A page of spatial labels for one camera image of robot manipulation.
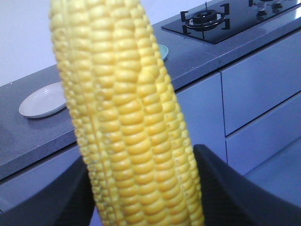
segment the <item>gas stove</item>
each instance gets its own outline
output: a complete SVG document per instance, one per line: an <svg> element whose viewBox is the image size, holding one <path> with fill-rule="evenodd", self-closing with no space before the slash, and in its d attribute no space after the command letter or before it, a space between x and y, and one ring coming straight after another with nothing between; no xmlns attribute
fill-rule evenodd
<svg viewBox="0 0 301 226"><path fill-rule="evenodd" d="M182 11L180 19L162 28L217 44L300 6L301 0L221 0L210 6L207 3L200 6L196 13Z"/></svg>

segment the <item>gray cabinet door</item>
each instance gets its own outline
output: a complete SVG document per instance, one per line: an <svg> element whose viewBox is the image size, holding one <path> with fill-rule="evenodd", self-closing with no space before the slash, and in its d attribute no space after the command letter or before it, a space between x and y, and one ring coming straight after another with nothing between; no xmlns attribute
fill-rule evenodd
<svg viewBox="0 0 301 226"><path fill-rule="evenodd" d="M192 143L205 144L226 161L220 74L193 84L177 96Z"/></svg>
<svg viewBox="0 0 301 226"><path fill-rule="evenodd" d="M79 157L79 147L73 144L62 149L60 153L8 177L4 183L0 183L0 210L6 212L36 195Z"/></svg>
<svg viewBox="0 0 301 226"><path fill-rule="evenodd" d="M301 92L227 137L228 163L245 174L301 136Z"/></svg>
<svg viewBox="0 0 301 226"><path fill-rule="evenodd" d="M228 135L301 90L301 32L221 73Z"/></svg>

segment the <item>gray countertop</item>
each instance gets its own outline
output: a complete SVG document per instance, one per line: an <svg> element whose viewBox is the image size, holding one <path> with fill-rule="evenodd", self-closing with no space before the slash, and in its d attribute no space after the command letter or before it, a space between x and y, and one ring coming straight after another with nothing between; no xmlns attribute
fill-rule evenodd
<svg viewBox="0 0 301 226"><path fill-rule="evenodd" d="M158 43L169 48L166 67L175 89L301 26L301 17L296 10L290 10L214 45L161 29L178 18L179 15L154 25ZM21 102L32 92L57 81L59 76L54 65L0 87L0 180L76 141L66 108L41 119L27 119L18 112Z"/></svg>
<svg viewBox="0 0 301 226"><path fill-rule="evenodd" d="M41 119L18 111L32 92L59 80L54 65L0 87L0 180L75 142L66 108Z"/></svg>

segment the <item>kitchen cabinet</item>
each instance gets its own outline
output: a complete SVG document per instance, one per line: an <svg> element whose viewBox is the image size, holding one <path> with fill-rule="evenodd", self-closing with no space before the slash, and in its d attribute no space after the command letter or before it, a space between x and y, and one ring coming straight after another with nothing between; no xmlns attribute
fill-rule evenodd
<svg viewBox="0 0 301 226"><path fill-rule="evenodd" d="M246 174L301 135L301 92L226 138L228 164Z"/></svg>
<svg viewBox="0 0 301 226"><path fill-rule="evenodd" d="M221 70L226 135L301 90L301 32Z"/></svg>
<svg viewBox="0 0 301 226"><path fill-rule="evenodd" d="M215 73L177 92L193 144L205 144L226 161L222 86Z"/></svg>
<svg viewBox="0 0 301 226"><path fill-rule="evenodd" d="M193 144L246 174L301 137L301 32L177 92Z"/></svg>
<svg viewBox="0 0 301 226"><path fill-rule="evenodd" d="M79 147L74 143L58 153L34 163L27 170L22 170L13 177L1 181L0 214L18 206L45 189L78 158L80 158Z"/></svg>

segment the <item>white plate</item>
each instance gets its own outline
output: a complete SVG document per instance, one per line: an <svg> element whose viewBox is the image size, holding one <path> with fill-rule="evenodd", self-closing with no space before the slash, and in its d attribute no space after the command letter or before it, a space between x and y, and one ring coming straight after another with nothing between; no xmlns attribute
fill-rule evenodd
<svg viewBox="0 0 301 226"><path fill-rule="evenodd" d="M165 45L159 45L162 60L165 60L168 55L168 48Z"/></svg>
<svg viewBox="0 0 301 226"><path fill-rule="evenodd" d="M42 118L66 107L61 82L45 86L30 94L20 105L19 113L28 118Z"/></svg>

